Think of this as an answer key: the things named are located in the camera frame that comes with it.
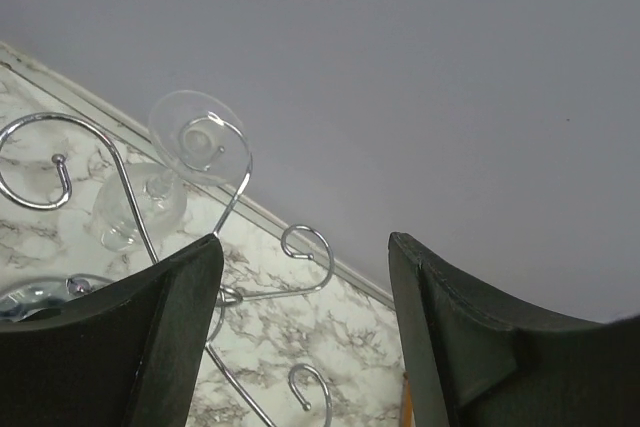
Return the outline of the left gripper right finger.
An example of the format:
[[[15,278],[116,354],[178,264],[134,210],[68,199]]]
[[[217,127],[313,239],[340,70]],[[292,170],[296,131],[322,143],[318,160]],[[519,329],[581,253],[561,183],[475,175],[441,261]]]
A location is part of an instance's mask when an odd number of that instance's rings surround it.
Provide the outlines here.
[[[394,232],[388,265],[419,426],[635,426],[639,320],[553,312]]]

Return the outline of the clear wine glass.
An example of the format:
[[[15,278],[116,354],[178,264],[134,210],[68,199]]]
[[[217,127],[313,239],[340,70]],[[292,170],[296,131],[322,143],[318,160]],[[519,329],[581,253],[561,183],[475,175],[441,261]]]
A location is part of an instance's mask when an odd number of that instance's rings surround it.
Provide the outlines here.
[[[174,232],[187,208],[186,185],[236,185],[215,229],[219,230],[244,193],[253,157],[240,118],[216,98],[193,90],[161,98],[148,118],[158,163],[126,168],[147,233],[162,239]]]

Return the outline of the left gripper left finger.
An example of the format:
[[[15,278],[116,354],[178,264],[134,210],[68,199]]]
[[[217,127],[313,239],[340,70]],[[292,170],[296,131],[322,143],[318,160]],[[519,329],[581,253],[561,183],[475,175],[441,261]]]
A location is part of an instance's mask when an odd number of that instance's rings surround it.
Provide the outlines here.
[[[223,273],[206,235],[90,293],[49,279],[1,298],[5,426],[182,426]]]

